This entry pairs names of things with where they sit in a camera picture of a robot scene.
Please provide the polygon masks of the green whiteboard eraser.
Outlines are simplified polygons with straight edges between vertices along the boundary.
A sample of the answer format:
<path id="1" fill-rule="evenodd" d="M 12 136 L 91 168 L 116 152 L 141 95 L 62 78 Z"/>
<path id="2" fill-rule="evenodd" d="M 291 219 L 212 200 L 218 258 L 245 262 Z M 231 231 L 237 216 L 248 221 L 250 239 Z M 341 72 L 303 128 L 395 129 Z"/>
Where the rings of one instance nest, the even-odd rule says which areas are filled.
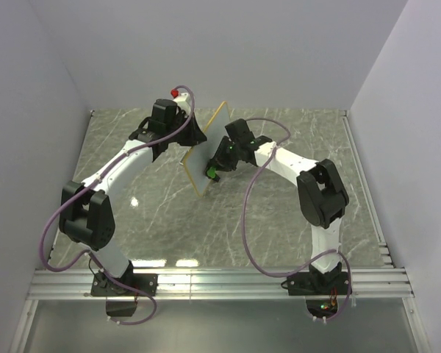
<path id="1" fill-rule="evenodd" d="M 206 175 L 210 179 L 215 179 L 217 177 L 215 167 L 211 166 L 206 170 Z"/>

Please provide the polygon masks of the yellow framed whiteboard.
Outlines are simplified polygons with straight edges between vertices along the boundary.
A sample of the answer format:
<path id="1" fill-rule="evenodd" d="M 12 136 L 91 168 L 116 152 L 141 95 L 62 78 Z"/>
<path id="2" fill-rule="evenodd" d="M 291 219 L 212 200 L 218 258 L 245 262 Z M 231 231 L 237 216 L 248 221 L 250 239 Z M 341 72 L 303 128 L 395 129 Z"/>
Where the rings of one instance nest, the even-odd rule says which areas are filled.
<path id="1" fill-rule="evenodd" d="M 230 117 L 228 104 L 223 101 L 203 130 L 207 141 L 191 147 L 182 158 L 184 171 L 199 197 L 204 195 L 212 181 L 206 176 L 205 169 L 226 136 L 225 125 L 230 122 Z"/>

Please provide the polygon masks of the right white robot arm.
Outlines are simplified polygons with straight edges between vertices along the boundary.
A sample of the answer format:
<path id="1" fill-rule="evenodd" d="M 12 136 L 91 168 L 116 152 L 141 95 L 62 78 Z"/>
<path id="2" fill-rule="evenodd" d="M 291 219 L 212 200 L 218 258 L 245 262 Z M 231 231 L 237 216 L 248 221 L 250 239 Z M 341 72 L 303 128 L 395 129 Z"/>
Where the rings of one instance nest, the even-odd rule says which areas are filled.
<path id="1" fill-rule="evenodd" d="M 328 293 L 335 286 L 335 277 L 351 268 L 340 251 L 340 226 L 349 196 L 336 165 L 329 159 L 307 159 L 283 148 L 280 141 L 255 136 L 246 119 L 227 124 L 226 132 L 207 162 L 205 176 L 218 181 L 218 172 L 233 171 L 243 161 L 257 167 L 255 178 L 269 170 L 295 184 L 300 210 L 312 229 L 311 258 L 298 270 L 314 270 L 309 277 L 311 288 Z"/>

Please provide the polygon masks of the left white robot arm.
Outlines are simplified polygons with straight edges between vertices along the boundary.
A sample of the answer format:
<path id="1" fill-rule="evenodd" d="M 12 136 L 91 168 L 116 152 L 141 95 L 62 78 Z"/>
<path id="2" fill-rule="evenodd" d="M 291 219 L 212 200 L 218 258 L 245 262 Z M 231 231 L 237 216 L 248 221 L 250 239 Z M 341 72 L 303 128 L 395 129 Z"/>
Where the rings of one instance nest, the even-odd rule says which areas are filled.
<path id="1" fill-rule="evenodd" d="M 59 230 L 81 244 L 110 276 L 107 285 L 116 295 L 130 293 L 135 279 L 132 262 L 113 239 L 113 202 L 170 144 L 192 147 L 206 139 L 196 122 L 191 94 L 157 99 L 150 116 L 144 118 L 111 160 L 94 175 L 82 182 L 68 182 L 62 189 Z"/>

